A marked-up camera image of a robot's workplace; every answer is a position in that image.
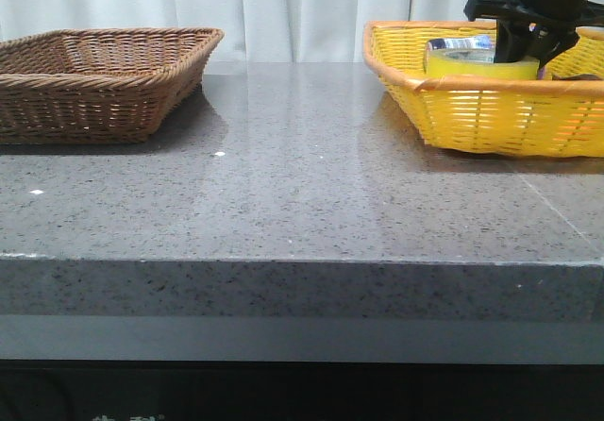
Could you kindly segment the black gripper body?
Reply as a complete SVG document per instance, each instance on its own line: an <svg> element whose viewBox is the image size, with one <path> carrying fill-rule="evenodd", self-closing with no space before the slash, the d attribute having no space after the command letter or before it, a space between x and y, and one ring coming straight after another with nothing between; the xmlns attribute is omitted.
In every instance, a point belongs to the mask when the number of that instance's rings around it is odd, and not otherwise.
<svg viewBox="0 0 604 421"><path fill-rule="evenodd" d="M550 29L603 26L603 6L591 0L467 0L463 12L470 21L490 19Z"/></svg>

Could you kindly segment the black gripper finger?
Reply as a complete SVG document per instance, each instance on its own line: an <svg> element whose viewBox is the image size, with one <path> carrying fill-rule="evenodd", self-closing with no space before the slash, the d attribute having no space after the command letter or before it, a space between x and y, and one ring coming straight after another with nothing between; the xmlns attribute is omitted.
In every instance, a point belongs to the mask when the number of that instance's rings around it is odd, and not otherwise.
<svg viewBox="0 0 604 421"><path fill-rule="evenodd" d="M532 40L529 22L498 20L496 22L495 63L521 60Z"/></svg>
<svg viewBox="0 0 604 421"><path fill-rule="evenodd" d="M539 67L545 67L561 53L574 47L579 41L579 34L574 28L547 28L536 26L532 44L532 56L539 60Z"/></svg>

